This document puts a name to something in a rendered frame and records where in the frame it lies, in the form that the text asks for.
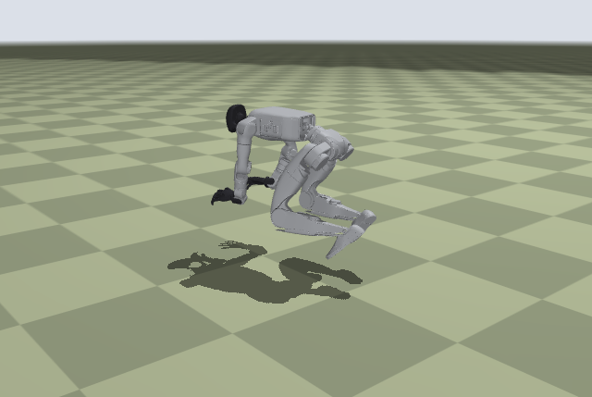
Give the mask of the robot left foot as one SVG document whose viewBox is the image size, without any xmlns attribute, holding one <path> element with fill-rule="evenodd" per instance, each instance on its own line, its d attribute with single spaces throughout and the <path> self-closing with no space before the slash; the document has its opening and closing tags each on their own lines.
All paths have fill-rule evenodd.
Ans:
<svg viewBox="0 0 592 397">
<path fill-rule="evenodd" d="M 365 231 L 358 225 L 351 225 L 350 228 L 346 229 L 348 229 L 348 232 L 345 235 L 342 234 L 343 236 L 337 237 L 333 247 L 326 255 L 327 260 L 365 233 Z M 344 232 L 346 231 L 344 230 Z"/>
</svg>

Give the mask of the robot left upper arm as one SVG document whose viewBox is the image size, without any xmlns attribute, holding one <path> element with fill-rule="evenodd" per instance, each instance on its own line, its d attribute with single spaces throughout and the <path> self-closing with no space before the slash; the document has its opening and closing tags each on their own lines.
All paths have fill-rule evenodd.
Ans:
<svg viewBox="0 0 592 397">
<path fill-rule="evenodd" d="M 236 127 L 237 132 L 237 173 L 250 174 L 252 162 L 249 161 L 251 152 L 252 137 L 257 132 L 257 122 L 255 117 L 248 117 L 240 121 Z"/>
</svg>

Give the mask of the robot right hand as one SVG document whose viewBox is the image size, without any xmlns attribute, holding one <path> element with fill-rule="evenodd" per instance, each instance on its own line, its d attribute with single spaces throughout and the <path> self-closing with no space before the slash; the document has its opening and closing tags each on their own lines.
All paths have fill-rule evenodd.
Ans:
<svg viewBox="0 0 592 397">
<path fill-rule="evenodd" d="M 265 185 L 266 188 L 269 188 L 267 186 L 267 184 L 272 185 L 274 184 L 275 180 L 273 178 L 269 178 L 269 177 L 265 177 L 265 178 L 260 178 L 260 177 L 249 177 L 248 181 L 247 181 L 247 190 L 249 189 L 250 186 L 254 185 L 254 184 L 258 184 L 258 185 Z"/>
</svg>

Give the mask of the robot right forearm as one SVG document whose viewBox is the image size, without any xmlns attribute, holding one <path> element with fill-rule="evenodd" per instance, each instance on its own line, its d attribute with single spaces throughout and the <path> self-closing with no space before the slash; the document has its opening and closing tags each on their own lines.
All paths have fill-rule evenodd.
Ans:
<svg viewBox="0 0 592 397">
<path fill-rule="evenodd" d="M 272 189 L 272 190 L 276 189 L 276 186 L 278 184 L 278 180 L 289 162 L 290 162 L 290 160 L 288 160 L 283 154 L 280 154 L 280 158 L 278 160 L 277 167 L 276 167 L 274 173 L 272 174 L 272 176 L 270 177 L 270 178 L 273 178 L 275 180 L 275 182 L 272 185 L 267 184 L 267 186 L 270 189 Z"/>
</svg>

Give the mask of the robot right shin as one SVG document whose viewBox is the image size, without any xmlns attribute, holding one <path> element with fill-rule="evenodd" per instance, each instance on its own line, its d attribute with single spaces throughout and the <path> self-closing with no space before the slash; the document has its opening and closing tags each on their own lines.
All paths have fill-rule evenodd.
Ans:
<svg viewBox="0 0 592 397">
<path fill-rule="evenodd" d="M 359 211 L 353 210 L 345 205 L 341 204 L 340 200 L 336 200 L 330 196 L 319 193 L 314 199 L 314 206 L 312 211 L 305 211 L 321 217 L 329 217 L 335 219 L 352 220 L 354 221 Z M 356 218 L 353 218 L 356 217 Z"/>
</svg>

